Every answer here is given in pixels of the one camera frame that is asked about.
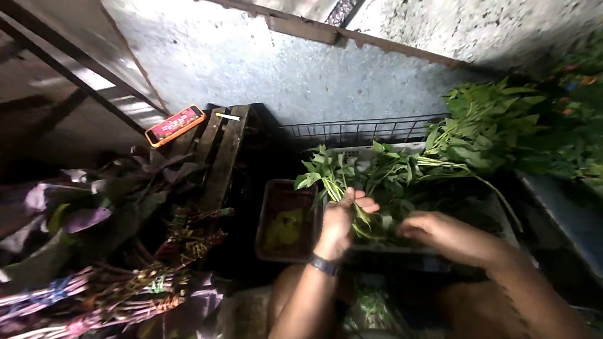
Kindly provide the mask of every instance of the vegetable stem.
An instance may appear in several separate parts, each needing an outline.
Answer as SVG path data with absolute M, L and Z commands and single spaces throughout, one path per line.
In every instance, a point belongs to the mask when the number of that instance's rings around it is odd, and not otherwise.
M 478 179 L 479 181 L 481 181 L 481 182 L 485 183 L 486 185 L 488 185 L 496 193 L 496 195 L 498 195 L 498 198 L 502 201 L 502 203 L 505 205 L 505 207 L 509 211 L 509 214 L 511 214 L 511 216 L 513 217 L 513 220 L 515 221 L 515 224 L 517 225 L 517 227 L 519 228 L 519 230 L 521 232 L 523 232 L 522 222 L 519 221 L 519 218 L 517 217 L 517 215 L 513 211 L 513 208 L 511 207 L 511 205 L 509 204 L 509 202 L 505 199 L 505 196 L 502 195 L 502 193 L 500 193 L 500 191 L 496 187 L 494 187 L 494 185 L 492 185 L 488 180 L 484 180 L 484 179 L 480 178 L 479 176 L 477 176 L 475 174 L 473 176 L 476 179 Z

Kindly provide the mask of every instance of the stained concrete surface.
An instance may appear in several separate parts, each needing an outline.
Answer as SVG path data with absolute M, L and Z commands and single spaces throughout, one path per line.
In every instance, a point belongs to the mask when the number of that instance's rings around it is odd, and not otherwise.
M 366 0 L 347 29 L 539 77 L 602 22 L 602 0 Z

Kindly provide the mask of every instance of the wristwatch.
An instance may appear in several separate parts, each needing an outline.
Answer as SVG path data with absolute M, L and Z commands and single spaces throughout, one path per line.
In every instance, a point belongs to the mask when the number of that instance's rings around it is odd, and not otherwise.
M 316 254 L 312 254 L 310 265 L 314 266 L 317 270 L 331 277 L 338 277 L 341 274 L 341 267 L 332 261 L 321 258 Z

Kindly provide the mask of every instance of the wire basket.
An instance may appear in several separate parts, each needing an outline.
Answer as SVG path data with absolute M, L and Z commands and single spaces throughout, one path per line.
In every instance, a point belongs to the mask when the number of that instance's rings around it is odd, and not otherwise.
M 446 114 L 406 116 L 404 118 L 363 119 L 284 125 L 280 128 L 297 148 L 324 144 L 329 148 L 420 142 L 426 138 L 424 125 L 445 118 Z

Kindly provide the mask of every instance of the metal frame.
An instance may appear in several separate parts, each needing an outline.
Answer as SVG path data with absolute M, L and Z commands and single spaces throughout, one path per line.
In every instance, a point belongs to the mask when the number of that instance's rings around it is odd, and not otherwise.
M 33 41 L 31 41 L 27 36 L 17 30 L 15 27 L 10 25 L 6 20 L 0 18 L 0 30 L 4 31 L 18 44 L 25 47 L 27 50 L 32 52 L 35 56 L 41 59 L 43 62 L 48 64 L 48 66 L 52 67 L 59 74 L 67 78 L 67 80 L 71 81 L 74 85 L 78 86 L 83 92 L 96 100 L 99 104 L 105 107 L 109 112 L 113 113 L 119 119 L 124 121 L 128 126 L 133 128 L 140 134 L 145 133 L 145 129 L 142 128 L 139 124 L 137 124 L 134 120 L 132 120 L 129 116 L 127 116 L 124 112 L 122 112 L 119 108 L 113 105 L 109 100 L 100 95 L 96 90 L 90 87 L 86 82 L 82 79 L 78 78 L 77 75 L 73 74 L 67 67 L 63 66 L 60 62 L 55 60 L 50 54 L 36 45 Z
M 294 145 L 313 147 L 325 144 L 328 147 L 350 147 L 384 141 L 399 142 L 424 141 L 423 126 L 445 118 L 447 114 L 406 116 L 403 118 L 364 119 L 349 121 L 319 122 L 281 126 Z
M 65 39 L 61 34 L 53 30 L 50 26 L 45 24 L 43 21 L 38 19 L 35 15 L 31 14 L 28 10 L 26 10 L 13 0 L 0 1 L 0 11 L 13 18 L 16 22 L 23 25 L 23 27 L 27 28 L 35 35 L 43 38 L 52 46 L 55 46 L 61 52 L 73 58 L 75 61 L 89 68 L 94 73 L 107 79 L 115 86 L 126 90 L 128 94 L 134 95 L 139 100 L 149 104 L 151 107 L 156 109 L 166 118 L 169 117 L 169 113 L 166 112 L 166 109 L 162 109 L 156 104 L 154 104 L 144 94 L 140 93 L 138 90 L 130 86 L 124 80 L 121 80 L 117 75 L 106 69 L 103 65 L 101 65 L 91 56 L 82 51 L 78 46 L 75 46 L 73 43 Z

